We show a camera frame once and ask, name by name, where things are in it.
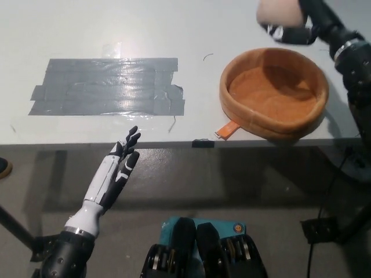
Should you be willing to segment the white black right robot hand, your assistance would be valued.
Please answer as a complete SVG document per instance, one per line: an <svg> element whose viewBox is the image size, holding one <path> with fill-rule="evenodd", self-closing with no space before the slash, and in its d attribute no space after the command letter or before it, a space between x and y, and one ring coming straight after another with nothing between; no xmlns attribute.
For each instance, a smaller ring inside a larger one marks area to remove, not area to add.
<svg viewBox="0 0 371 278"><path fill-rule="evenodd" d="M256 19L279 43L311 45L319 38L329 45L333 60L344 51L368 45L360 33L345 27L325 1L261 1Z"/></svg>

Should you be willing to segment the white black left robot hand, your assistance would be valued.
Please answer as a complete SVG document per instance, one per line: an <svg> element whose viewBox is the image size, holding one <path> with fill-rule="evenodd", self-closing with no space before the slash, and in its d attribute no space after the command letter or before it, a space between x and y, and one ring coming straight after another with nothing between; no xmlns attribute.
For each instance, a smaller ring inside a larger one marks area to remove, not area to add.
<svg viewBox="0 0 371 278"><path fill-rule="evenodd" d="M104 157L89 184L82 207L66 222L66 232L98 237L100 217L116 202L139 159L134 146L140 136L138 127L132 127L126 138L118 141Z"/></svg>

